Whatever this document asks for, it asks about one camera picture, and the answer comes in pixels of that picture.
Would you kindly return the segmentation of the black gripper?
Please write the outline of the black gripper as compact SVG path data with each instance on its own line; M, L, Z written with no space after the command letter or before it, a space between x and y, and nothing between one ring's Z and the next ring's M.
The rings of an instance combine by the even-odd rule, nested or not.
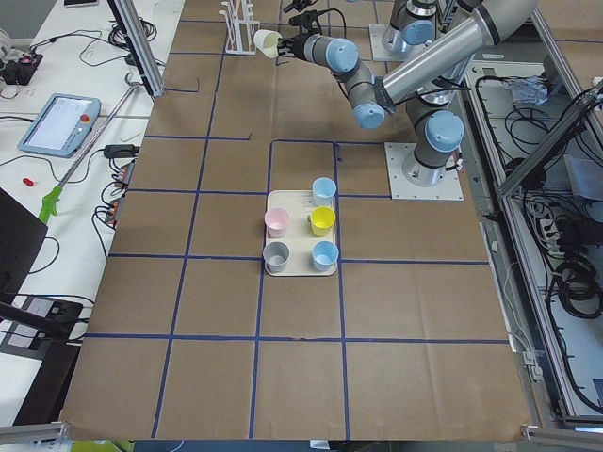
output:
M288 19L288 24L299 27L320 27L319 12L303 12Z
M308 38L307 33L301 33L291 38L279 38L277 44L278 56L291 54L297 59L305 59L304 47Z

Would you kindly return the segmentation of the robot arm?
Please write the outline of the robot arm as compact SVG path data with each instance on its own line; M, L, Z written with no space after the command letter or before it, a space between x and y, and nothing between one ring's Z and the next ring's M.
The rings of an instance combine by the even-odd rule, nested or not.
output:
M348 99L357 124L379 127L398 105L414 125L417 144L402 172L416 186L437 185L450 156L464 137L464 124L448 106L468 63L484 46L495 46L515 32L532 12L533 1L461 1L450 30L435 34L433 1L397 1L385 29L383 46L405 59L394 71L377 77L362 62L356 45L321 34L307 11L290 19L298 35L279 38L276 52L327 68Z
M330 11L337 12L337 9L310 9L314 4L315 1L286 1L282 12L289 13L292 10L299 12L298 15L288 19L288 24L297 26L301 34L321 34L318 17ZM436 4L436 1L395 1L389 24L379 35L383 49L392 53L402 53L428 41L434 41Z

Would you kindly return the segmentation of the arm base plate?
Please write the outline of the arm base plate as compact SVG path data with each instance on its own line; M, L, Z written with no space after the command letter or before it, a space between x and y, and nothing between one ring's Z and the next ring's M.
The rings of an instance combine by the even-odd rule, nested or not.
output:
M368 27L368 35L372 60L379 62L400 61L400 53L397 51L399 34L400 32L389 24L371 24Z
M464 195L453 158L440 169L423 167L416 159L415 147L414 143L384 143L391 199L461 202Z

